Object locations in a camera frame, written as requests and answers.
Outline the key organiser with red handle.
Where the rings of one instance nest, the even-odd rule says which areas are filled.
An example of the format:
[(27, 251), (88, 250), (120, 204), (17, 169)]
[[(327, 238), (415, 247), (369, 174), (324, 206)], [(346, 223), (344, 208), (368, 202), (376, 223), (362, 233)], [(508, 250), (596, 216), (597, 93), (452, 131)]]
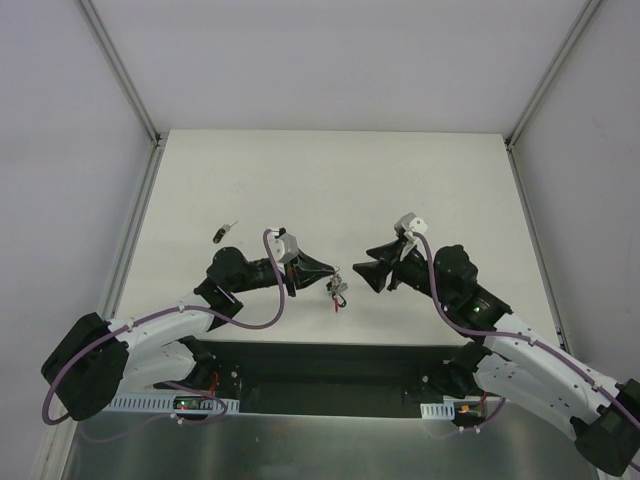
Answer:
[(337, 267), (334, 273), (329, 277), (329, 280), (325, 284), (325, 289), (332, 300), (334, 312), (338, 314), (348, 304), (345, 297), (348, 284), (342, 279), (339, 267)]

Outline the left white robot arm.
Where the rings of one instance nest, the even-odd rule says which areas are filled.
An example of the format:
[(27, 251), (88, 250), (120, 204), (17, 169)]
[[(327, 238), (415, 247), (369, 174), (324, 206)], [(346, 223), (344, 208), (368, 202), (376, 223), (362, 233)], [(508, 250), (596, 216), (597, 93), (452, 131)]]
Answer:
[(105, 320), (92, 312), (79, 318), (41, 367), (49, 389), (42, 418), (53, 399), (65, 417), (77, 422), (101, 412), (116, 395), (176, 382), (204, 387), (215, 363), (200, 335), (232, 325), (243, 307), (237, 294), (275, 287), (279, 302), (331, 277), (335, 267), (298, 248), (276, 244), (266, 257), (249, 260), (236, 247), (218, 250), (204, 280), (182, 300), (160, 311), (124, 320)]

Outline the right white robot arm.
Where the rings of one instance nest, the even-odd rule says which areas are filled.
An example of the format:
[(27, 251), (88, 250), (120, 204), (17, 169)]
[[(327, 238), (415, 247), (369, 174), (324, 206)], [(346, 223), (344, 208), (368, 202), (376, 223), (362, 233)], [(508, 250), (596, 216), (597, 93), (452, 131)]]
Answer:
[(371, 248), (354, 271), (377, 293), (407, 285), (431, 298), (468, 343), (432, 375), (435, 388), (462, 398), (496, 394), (565, 434), (598, 470), (620, 477), (639, 467), (639, 383), (620, 382), (547, 342), (478, 281), (461, 245), (432, 252), (406, 239)]

